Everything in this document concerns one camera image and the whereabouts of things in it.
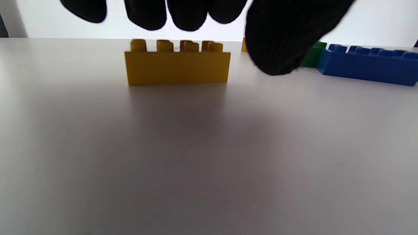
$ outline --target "blue lego brick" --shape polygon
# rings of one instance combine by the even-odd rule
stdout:
[[[414,86],[418,53],[331,44],[323,49],[317,69],[324,75]]]

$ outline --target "yellow lego brick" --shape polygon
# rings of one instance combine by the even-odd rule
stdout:
[[[180,52],[173,43],[157,40],[157,51],[147,51],[143,39],[131,41],[131,51],[125,52],[126,71],[130,86],[155,84],[186,84],[227,82],[231,53],[213,41],[199,44],[180,41]]]
[[[242,40],[241,51],[247,51],[247,42],[245,41],[245,38]]]

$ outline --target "glove finger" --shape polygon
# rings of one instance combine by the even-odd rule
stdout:
[[[126,13],[130,21],[146,30],[157,30],[167,20],[164,0],[125,0]]]
[[[212,0],[209,15],[221,24],[234,21],[242,12],[247,0]]]
[[[354,0],[254,0],[245,39],[254,64],[270,75],[292,72],[340,22]]]
[[[60,0],[71,13],[83,20],[100,23],[106,18],[106,0]]]
[[[167,0],[167,5],[179,29],[196,31],[206,20],[209,0]]]

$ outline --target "yellow brick stud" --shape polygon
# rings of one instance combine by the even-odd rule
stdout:
[[[190,40],[181,40],[180,41],[180,51],[184,50],[184,44],[187,43],[187,42],[193,42],[193,41],[190,41]]]
[[[174,52],[174,44],[169,40],[157,40],[157,51]]]
[[[222,43],[210,43],[209,51],[210,52],[222,52],[224,45]]]
[[[131,41],[131,51],[147,51],[147,43],[144,39],[133,39]]]
[[[202,42],[202,51],[209,51],[209,45],[215,43],[214,41],[203,41]]]
[[[245,41],[245,38],[242,40],[241,51],[247,51],[247,42]]]
[[[192,41],[185,41],[183,43],[183,50],[180,48],[180,51],[199,52],[199,43],[194,43]]]

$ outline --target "lego stud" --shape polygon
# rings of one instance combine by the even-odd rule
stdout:
[[[418,59],[418,53],[414,53],[414,52],[405,52],[404,54],[403,54],[403,56],[402,57],[404,57],[404,58],[406,58],[406,59]]]
[[[406,51],[404,50],[393,50],[395,56],[402,56]]]
[[[384,57],[392,57],[392,56],[395,55],[395,53],[393,51],[388,51],[388,50],[382,49],[377,53],[377,55],[378,56],[384,56]]]
[[[247,50],[247,40],[245,39],[245,37],[242,39],[241,51],[248,51]]]
[[[132,39],[131,51],[147,51],[147,43],[144,39]]]
[[[370,49],[370,54],[377,55],[380,50],[383,50],[383,49],[374,47],[374,48]]]
[[[357,48],[362,48],[361,46],[351,46],[350,49],[348,49],[348,53],[354,53]]]
[[[331,45],[329,45],[329,50],[330,51],[332,51],[333,49],[334,49],[334,47],[336,47],[336,46],[341,46],[341,45],[338,45],[338,44],[331,44]]]
[[[185,42],[193,42],[193,41],[190,41],[190,40],[181,40],[180,41],[180,51],[183,51],[184,50],[184,44],[185,44]]]
[[[363,47],[357,47],[355,53],[360,54],[360,55],[368,55],[370,53],[370,49],[363,48]]]
[[[347,51],[347,47],[346,46],[341,46],[341,45],[335,45],[330,50],[331,51],[334,51],[334,52],[342,52],[342,53],[345,53]]]
[[[214,41],[203,41],[202,42],[202,51],[209,51],[209,45],[215,43]]]
[[[183,50],[180,48],[180,51],[199,52],[199,43],[194,43],[192,41],[185,41],[183,43]]]
[[[157,40],[157,51],[173,52],[174,44],[169,40]]]
[[[224,45],[222,43],[210,43],[209,51],[210,52],[222,52]]]

